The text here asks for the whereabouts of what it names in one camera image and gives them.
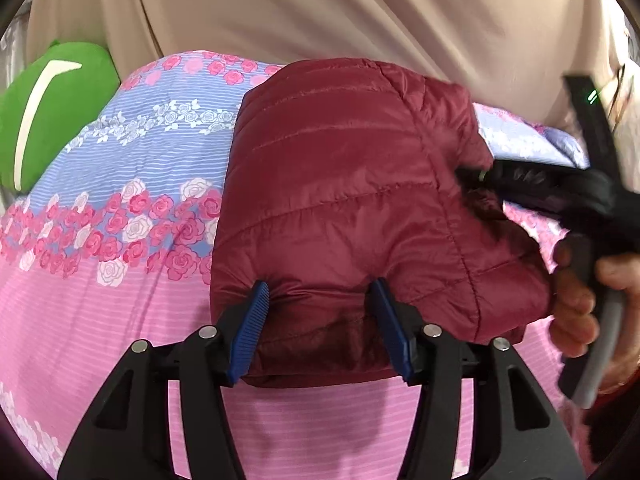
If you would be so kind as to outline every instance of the beige fabric backdrop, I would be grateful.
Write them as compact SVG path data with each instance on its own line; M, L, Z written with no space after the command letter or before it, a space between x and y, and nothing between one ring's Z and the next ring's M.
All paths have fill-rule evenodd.
M53 39L93 41L122 77L196 49L277 63L364 56L566 127L561 74L606 83L626 59L624 30L610 0L34 0L28 56Z

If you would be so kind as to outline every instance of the green cushion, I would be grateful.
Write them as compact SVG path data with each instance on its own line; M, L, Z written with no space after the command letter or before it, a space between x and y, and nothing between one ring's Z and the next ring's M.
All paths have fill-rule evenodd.
M0 96L0 186L27 193L60 150L116 93L111 56L92 43L54 43Z

